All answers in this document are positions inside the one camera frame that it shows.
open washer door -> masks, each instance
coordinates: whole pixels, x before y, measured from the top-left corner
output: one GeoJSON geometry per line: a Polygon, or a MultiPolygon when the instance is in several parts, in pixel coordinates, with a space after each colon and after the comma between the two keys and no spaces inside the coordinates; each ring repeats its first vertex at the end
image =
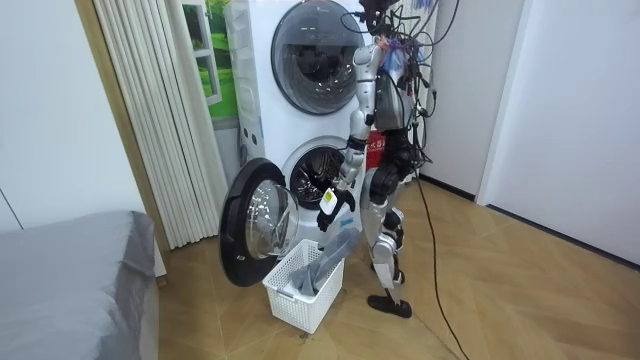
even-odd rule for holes
{"type": "Polygon", "coordinates": [[[220,258],[233,284],[261,281],[290,249],[298,229],[298,202],[280,169],[249,161],[229,188],[220,223],[220,258]]]}

tag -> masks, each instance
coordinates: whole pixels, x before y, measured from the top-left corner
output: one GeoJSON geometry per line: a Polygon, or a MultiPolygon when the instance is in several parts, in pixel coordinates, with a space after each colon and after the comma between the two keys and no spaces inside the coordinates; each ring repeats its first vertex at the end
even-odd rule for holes
{"type": "Polygon", "coordinates": [[[349,224],[353,224],[353,222],[354,222],[353,218],[346,218],[346,219],[340,221],[340,227],[343,228],[343,227],[345,227],[345,226],[347,226],[349,224]]]}
{"type": "Polygon", "coordinates": [[[322,209],[323,213],[331,215],[331,213],[333,213],[333,209],[336,208],[337,204],[338,198],[336,197],[336,194],[333,193],[333,190],[331,190],[331,188],[327,189],[327,191],[325,191],[324,195],[322,196],[322,200],[320,201],[320,209],[322,209]]]}

mattress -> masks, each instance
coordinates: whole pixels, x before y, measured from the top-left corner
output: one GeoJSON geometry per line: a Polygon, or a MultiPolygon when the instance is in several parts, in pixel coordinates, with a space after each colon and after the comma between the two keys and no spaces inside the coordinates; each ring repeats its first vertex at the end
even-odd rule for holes
{"type": "Polygon", "coordinates": [[[123,211],[0,235],[0,359],[140,359],[153,224],[123,211]]]}
{"type": "Polygon", "coordinates": [[[158,287],[151,282],[144,296],[144,310],[140,325],[140,358],[142,360],[158,360],[160,336],[160,298],[158,287]]]}

window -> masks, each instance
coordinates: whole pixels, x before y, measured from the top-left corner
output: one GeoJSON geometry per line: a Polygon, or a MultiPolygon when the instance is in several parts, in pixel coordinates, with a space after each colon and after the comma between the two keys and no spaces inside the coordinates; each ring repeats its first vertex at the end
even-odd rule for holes
{"type": "Polygon", "coordinates": [[[193,54],[214,125],[237,124],[238,107],[223,9],[229,0],[182,0],[193,54]]]}

washer door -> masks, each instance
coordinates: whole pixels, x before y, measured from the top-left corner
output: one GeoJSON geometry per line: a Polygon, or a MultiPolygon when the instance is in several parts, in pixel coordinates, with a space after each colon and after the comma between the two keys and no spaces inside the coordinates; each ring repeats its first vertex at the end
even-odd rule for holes
{"type": "Polygon", "coordinates": [[[249,161],[229,189],[220,222],[220,258],[229,281],[261,281],[289,250],[298,222],[298,202],[280,169],[263,158],[249,161]]]}
{"type": "Polygon", "coordinates": [[[271,46],[273,74],[285,98],[312,115],[340,110],[355,95],[353,54],[364,38],[333,1],[302,2],[280,21],[271,46]]]}

